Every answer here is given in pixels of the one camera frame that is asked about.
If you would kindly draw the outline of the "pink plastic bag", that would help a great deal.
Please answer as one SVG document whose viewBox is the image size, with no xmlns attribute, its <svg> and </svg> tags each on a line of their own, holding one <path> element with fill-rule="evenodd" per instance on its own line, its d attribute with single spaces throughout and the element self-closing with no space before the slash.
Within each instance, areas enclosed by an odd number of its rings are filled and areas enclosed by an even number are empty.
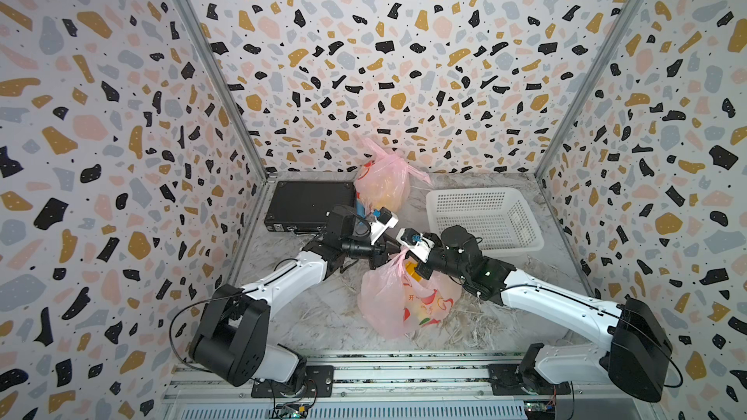
<svg viewBox="0 0 747 420">
<path fill-rule="evenodd" d="M 358 307 L 387 340 L 443 323 L 462 296 L 461 285 L 449 276 L 435 271 L 425 279 L 415 268 L 416 260 L 401 251 L 384 266 L 363 275 Z"/>
<path fill-rule="evenodd" d="M 398 213 L 410 196 L 410 179 L 431 186 L 426 172 L 410 165 L 405 158 L 385 151 L 371 138 L 362 140 L 373 158 L 363 165 L 354 181 L 358 200 L 367 213 L 386 208 Z"/>
</svg>

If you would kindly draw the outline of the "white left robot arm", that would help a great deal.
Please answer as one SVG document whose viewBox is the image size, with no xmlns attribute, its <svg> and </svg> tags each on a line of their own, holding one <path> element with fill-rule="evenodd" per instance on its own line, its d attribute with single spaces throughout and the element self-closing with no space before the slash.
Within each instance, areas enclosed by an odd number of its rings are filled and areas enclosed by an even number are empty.
<svg viewBox="0 0 747 420">
<path fill-rule="evenodd" d="M 356 208 L 334 207 L 326 225 L 301 251 L 280 262 L 258 281 L 221 286 L 212 297 L 198 301 L 202 318 L 186 355 L 179 362 L 213 373 L 235 387 L 249 381 L 272 391 L 295 394 L 307 384 L 307 360 L 282 345 L 268 343 L 270 321 L 293 299 L 342 270 L 348 259 L 382 266 L 395 252 L 387 231 L 398 224 L 386 208 L 367 216 Z"/>
</svg>

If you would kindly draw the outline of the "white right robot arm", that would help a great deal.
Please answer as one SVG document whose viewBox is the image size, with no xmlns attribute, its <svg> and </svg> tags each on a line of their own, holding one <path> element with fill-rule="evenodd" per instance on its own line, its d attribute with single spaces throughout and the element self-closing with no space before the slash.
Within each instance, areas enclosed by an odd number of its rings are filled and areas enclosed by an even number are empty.
<svg viewBox="0 0 747 420">
<path fill-rule="evenodd" d="M 651 404 L 669 389 L 673 347 L 644 301 L 603 301 L 547 283 L 484 256 L 478 239 L 461 226 L 448 227 L 441 235 L 403 229 L 399 241 L 416 258 L 421 278 L 449 276 L 481 301 L 532 313 L 587 340 L 562 347 L 531 344 L 517 369 L 530 388 L 542 383 L 611 384 Z"/>
</svg>

